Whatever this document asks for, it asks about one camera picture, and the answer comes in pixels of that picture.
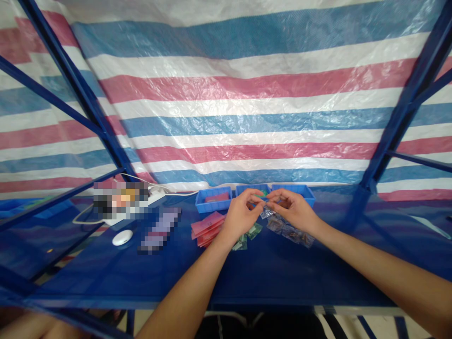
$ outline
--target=person's right hand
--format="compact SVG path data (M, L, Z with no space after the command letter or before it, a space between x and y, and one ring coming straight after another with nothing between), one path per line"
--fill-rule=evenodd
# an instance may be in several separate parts
M315 230L323 224L300 194L281 188L267 195L267 198L267 206L300 231L314 235Z

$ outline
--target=white computer mouse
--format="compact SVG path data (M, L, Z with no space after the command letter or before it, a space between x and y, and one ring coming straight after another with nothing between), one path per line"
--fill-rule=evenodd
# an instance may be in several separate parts
M133 236L133 232L130 230L125 230L122 232L119 232L117 235L113 238L113 245L115 246L121 246L124 245L126 242L128 242Z

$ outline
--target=red white blue striped tarp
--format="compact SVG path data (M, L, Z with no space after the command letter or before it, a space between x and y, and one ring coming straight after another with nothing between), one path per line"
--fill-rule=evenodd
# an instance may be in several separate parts
M38 4L139 176L187 191L359 183L444 0ZM21 9L0 7L14 13L0 54L80 110ZM92 132L3 79L0 199L56 194L114 168ZM422 105L400 151L452 162L450 91ZM452 180L393 159L378 190L452 199Z

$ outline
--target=floor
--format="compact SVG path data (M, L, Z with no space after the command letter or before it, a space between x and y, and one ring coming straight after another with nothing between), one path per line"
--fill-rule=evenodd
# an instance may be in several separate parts
M146 320L152 314L152 310L136 310L135 311L135 335L144 325ZM361 326L358 318L355 315L337 315L338 322L344 329L348 339L368 339L364 328ZM319 315L319 319L325 329L325 334L328 339L334 339L327 322L323 316ZM397 339L396 325L394 318L390 316L367 315L365 319L371 327L377 339ZM405 317L408 335L410 339L426 339L431 336L419 325L417 325L410 317ZM118 325L120 330L126 330L126 317L123 318Z

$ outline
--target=pink packet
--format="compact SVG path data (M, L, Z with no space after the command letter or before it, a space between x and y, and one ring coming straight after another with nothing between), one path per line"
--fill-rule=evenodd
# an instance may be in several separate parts
M193 232L195 234L199 234L202 230L206 229L209 226L212 226L220 220L224 220L225 218L226 216L215 211L212 214L208 215L204 220L193 223Z
M229 193L224 192L218 195L212 195L207 197L204 202L217 202L217 201L223 201L223 200L229 200Z
M210 239L208 242L206 242L206 243L204 243L204 244L202 244L202 246L200 246L200 247L205 247L205 248L208 248L209 247L209 245L211 244L211 243L213 243L213 240L214 240L215 238L213 238L213 239Z
M207 242L212 241L218 235L218 233L220 233L222 228L223 228L223 226L214 228L213 230L211 230L211 231L201 235L200 237L198 237L197 238L198 246L203 246Z
M224 219L216 222L215 224L203 229L201 232L199 232L198 234L196 234L193 230L192 230L192 240L196 239L197 237L206 234L208 231L213 230L214 228L217 228L218 226L221 226L224 223Z

